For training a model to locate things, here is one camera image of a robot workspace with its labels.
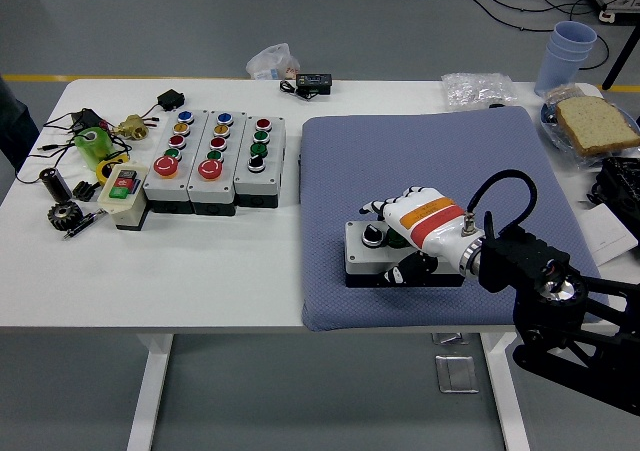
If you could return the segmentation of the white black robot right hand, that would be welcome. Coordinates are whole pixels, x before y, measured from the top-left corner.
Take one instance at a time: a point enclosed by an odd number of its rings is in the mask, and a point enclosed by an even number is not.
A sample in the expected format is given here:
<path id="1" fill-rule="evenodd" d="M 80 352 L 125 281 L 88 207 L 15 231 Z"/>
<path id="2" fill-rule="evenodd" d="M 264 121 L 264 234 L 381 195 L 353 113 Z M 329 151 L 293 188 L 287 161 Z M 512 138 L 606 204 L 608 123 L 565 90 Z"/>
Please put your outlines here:
<path id="1" fill-rule="evenodd" d="M 359 212 L 376 219 L 345 225 L 349 286 L 451 287 L 473 275 L 484 231 L 472 211 L 436 189 L 410 187 Z"/>

